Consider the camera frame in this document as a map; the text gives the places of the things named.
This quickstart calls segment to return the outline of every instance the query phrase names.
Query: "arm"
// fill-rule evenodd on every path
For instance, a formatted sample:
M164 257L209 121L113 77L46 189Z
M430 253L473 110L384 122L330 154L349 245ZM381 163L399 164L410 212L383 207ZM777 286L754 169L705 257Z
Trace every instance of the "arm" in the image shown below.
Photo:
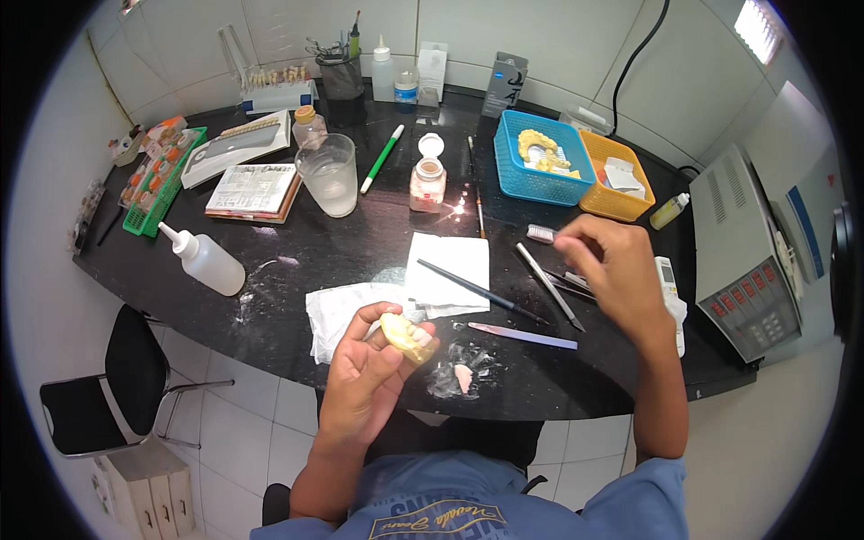
M404 380L414 371L381 329L363 341L385 312L402 313L402 307L379 302L360 308L336 346L318 435L291 489L292 518L318 518L334 527L346 520L366 450L387 423ZM431 323L418 326L435 335Z
M639 354L633 434L637 463L674 459L687 446L687 394L654 253L642 227L583 214L556 236L555 248L588 280L600 309Z

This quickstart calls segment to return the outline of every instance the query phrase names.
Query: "black granite table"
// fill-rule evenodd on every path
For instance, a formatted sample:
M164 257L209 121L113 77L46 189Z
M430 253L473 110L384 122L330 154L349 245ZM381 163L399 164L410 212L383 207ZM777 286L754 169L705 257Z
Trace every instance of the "black granite table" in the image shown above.
M332 219L303 188L284 225L271 226L227 219L210 219L204 205L217 179L192 190L181 190L165 221L174 229L205 233L246 268L240 293L224 297L187 276L171 243L137 237L118 223L101 246L102 235L117 211L116 200L138 161L111 171L106 194L96 212L91 234L75 263L133 308L164 321L177 332L246 364L299 383L324 388L327 366L309 356L312 332L306 315L308 292L373 280L382 270L404 267L414 231L441 236L477 236L473 201L474 179L469 171L467 136L474 136L476 181L483 195L490 250L491 289L551 322L533 321L492 305L488 313L434 320L442 350L451 343L485 348L496 366L478 385L479 397L433 397L427 388L435 358L408 381L400 405L414 410L503 420L573 419L631 413L637 381L636 351L630 341L591 303L565 297L582 324L577 332L549 293L537 282L515 250L529 223L558 228L580 213L567 208L517 200L501 193L492 150L498 121L480 117L481 98L446 92L440 110L372 102L322 99L318 111L328 129L348 135L357 145L358 178L362 180L399 124L402 137L393 148L372 189L360 196L349 216ZM528 105L523 110L552 114ZM208 138L244 124L242 111L222 110L188 118L190 127L206 126ZM417 141L438 133L445 142L441 161L448 187L441 214L415 213L408 208L411 168L421 158ZM687 177L657 158L638 150L658 204L687 190ZM291 162L296 146L253 162ZM464 213L452 211L464 197ZM690 399L752 383L754 366L747 366L702 312L693 305L696 291L696 250L688 206L661 232L647 226L649 210L637 223L651 234L654 251L668 257L676 272L680 296L690 304L685 322L687 353L682 359ZM528 241L541 265L566 269L551 246ZM239 297L252 293L242 308ZM454 322L477 321L577 340L578 351L499 338L471 328L454 329Z

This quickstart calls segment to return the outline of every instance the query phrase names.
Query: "plastic cup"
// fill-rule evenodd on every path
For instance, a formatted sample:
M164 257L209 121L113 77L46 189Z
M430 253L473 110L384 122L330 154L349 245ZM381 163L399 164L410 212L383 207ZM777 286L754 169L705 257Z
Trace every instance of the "plastic cup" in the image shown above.
M307 140L294 158L306 189L331 218L344 218L357 206L354 141L339 133Z

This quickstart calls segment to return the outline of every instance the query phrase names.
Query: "yellow bottle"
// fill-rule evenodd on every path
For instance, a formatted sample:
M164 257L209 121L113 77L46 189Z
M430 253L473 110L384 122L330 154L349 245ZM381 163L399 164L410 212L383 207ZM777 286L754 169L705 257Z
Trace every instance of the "yellow bottle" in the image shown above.
M651 215L651 226L657 231L664 228L670 221L677 218L678 214L683 212L684 207L689 202L690 194L679 194L667 200Z

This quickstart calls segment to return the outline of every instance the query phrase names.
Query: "air vent grille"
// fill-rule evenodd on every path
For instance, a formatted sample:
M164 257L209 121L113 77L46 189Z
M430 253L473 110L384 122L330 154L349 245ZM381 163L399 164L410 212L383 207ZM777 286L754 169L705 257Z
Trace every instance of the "air vent grille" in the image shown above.
M720 186L717 185L717 175L713 170L708 171L708 187L711 189L711 202L714 203L714 216L719 225L726 220L726 208L723 206L723 196L720 194Z
M726 176L729 179L729 187L732 189L732 196L735 198L735 205L741 208L747 204L747 197L744 195L744 187L741 186L741 180L738 176L738 171L732 164L729 156L723 157L723 168L726 170Z

